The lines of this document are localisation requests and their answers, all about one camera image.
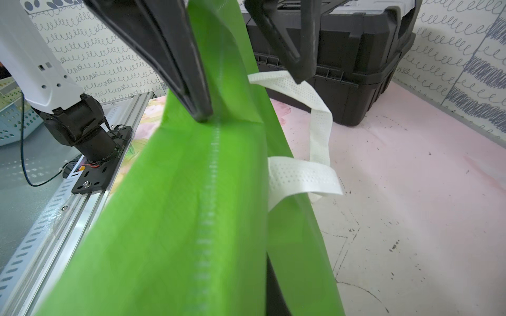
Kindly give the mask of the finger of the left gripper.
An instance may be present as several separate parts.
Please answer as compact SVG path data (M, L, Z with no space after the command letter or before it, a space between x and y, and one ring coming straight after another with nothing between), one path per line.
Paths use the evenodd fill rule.
M204 66L184 1L86 1L147 62L197 122L213 114Z
M282 64L300 84L316 73L320 34L321 1L300 2L300 48L290 38L277 1L245 1L245 8L278 55Z

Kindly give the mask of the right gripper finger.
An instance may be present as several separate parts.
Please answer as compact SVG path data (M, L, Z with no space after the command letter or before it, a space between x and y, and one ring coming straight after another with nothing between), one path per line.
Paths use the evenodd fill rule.
M266 315L292 316L283 297L270 257L267 256L266 272Z

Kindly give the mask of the green insulated delivery bag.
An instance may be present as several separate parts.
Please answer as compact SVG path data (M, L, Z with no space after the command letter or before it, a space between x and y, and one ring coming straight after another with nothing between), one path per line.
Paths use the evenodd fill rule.
M343 190L333 119L283 65L260 72L236 1L184 1L212 99L168 89L161 125L38 315L266 315L267 256L292 315L345 313L312 203Z

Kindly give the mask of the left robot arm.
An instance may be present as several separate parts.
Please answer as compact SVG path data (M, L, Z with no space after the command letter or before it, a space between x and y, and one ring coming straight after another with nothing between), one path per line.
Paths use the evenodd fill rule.
M316 72L322 4L302 1L304 42L295 46L276 1L247 1L246 10L296 82ZM86 6L163 79L191 117L212 116L204 67L183 1L87 1ZM53 137L88 160L109 161L117 143L102 128L100 103L66 73L18 1L1 2L1 62Z

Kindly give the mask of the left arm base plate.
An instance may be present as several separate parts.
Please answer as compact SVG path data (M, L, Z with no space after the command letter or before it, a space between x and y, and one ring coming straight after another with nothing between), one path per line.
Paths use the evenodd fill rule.
M121 164L122 158L127 151L128 145L133 136L131 126L119 125L113 129L113 134L109 132L116 143L116 152L106 161L99 163L89 163L85 160L82 171L75 186L72 188L72 194L88 194L97 191L103 191L111 184L113 176Z

